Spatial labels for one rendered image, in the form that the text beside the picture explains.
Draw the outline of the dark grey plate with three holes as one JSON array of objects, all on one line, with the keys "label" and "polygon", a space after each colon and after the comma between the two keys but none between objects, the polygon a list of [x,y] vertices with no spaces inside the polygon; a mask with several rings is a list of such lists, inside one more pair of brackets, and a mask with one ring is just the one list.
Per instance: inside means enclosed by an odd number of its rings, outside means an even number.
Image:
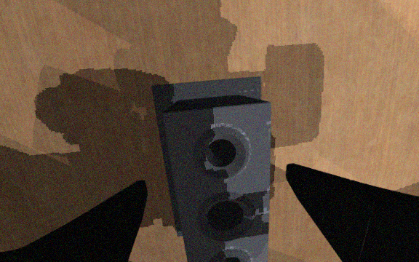
[{"label": "dark grey plate with three holes", "polygon": [[162,118],[188,262],[268,262],[271,102],[177,100]]}]

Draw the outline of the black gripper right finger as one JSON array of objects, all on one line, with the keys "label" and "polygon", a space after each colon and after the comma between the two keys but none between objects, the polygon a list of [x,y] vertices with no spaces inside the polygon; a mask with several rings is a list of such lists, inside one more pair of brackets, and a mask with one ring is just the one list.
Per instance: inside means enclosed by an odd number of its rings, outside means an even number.
[{"label": "black gripper right finger", "polygon": [[342,262],[419,262],[419,196],[295,163],[286,179]]}]

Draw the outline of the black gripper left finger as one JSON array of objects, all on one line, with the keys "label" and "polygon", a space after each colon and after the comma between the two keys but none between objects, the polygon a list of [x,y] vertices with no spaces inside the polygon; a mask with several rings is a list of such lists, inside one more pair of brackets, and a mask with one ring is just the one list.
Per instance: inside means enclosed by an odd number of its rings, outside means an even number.
[{"label": "black gripper left finger", "polygon": [[137,180],[29,245],[0,252],[0,262],[128,262],[147,196]]}]

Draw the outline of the grey base with two pins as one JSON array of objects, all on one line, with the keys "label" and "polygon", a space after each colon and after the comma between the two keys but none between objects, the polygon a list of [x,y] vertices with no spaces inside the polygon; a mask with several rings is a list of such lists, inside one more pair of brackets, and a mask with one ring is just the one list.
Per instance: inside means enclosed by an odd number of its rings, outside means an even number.
[{"label": "grey base with two pins", "polygon": [[169,162],[167,140],[164,131],[162,113],[177,100],[188,100],[197,98],[211,98],[227,95],[243,95],[261,100],[260,76],[250,78],[216,79],[198,82],[182,82],[152,86],[153,99],[155,103],[156,120],[161,142],[161,150],[164,160],[164,168],[169,187],[172,210],[175,219],[177,236],[183,235],[180,214],[175,197],[172,171]]}]

